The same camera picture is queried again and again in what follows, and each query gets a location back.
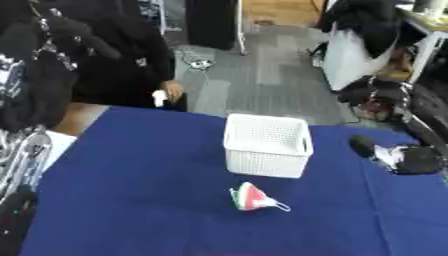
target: watermelon slice toy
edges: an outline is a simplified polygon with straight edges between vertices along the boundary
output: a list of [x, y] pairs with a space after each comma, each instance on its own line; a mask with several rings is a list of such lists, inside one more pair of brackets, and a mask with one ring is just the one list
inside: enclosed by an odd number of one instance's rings
[[240, 211], [252, 211], [266, 207], [277, 207], [285, 212], [291, 211], [289, 206], [266, 196], [263, 191], [249, 182], [244, 182], [238, 190], [231, 188], [230, 195]]

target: gray carpet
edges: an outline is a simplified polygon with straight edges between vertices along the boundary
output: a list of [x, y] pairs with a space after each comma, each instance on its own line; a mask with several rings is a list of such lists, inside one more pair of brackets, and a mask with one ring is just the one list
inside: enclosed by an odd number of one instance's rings
[[[356, 122], [350, 110], [336, 101], [322, 71], [311, 65], [307, 49], [324, 36], [298, 27], [255, 27], [247, 35], [249, 55], [237, 50], [178, 46], [177, 79], [189, 94], [190, 111], [225, 117], [251, 113], [306, 119], [313, 125]], [[189, 69], [182, 58], [211, 59], [205, 74]], [[363, 121], [361, 125], [376, 126]]]

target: chair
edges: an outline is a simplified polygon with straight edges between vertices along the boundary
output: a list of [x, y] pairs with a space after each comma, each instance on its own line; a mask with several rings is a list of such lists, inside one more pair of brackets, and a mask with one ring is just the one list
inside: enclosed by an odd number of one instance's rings
[[337, 31], [334, 25], [322, 66], [331, 90], [340, 91], [363, 76], [375, 74], [387, 65], [394, 47], [373, 59], [362, 38], [351, 30]]

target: blue tablecloth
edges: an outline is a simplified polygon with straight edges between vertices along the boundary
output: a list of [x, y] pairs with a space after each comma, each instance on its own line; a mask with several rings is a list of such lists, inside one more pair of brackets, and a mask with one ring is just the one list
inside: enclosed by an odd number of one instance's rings
[[[302, 178], [229, 173], [225, 120], [113, 108], [45, 175], [23, 256], [448, 255], [448, 187], [396, 177], [357, 157], [352, 134], [312, 127]], [[228, 189], [250, 181], [293, 209], [239, 212]]]

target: basket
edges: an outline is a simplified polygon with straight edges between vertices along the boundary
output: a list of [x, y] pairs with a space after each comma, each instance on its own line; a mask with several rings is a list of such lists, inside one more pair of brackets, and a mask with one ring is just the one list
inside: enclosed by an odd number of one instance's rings
[[224, 135], [227, 168], [239, 174], [300, 178], [313, 145], [306, 121], [231, 114]]

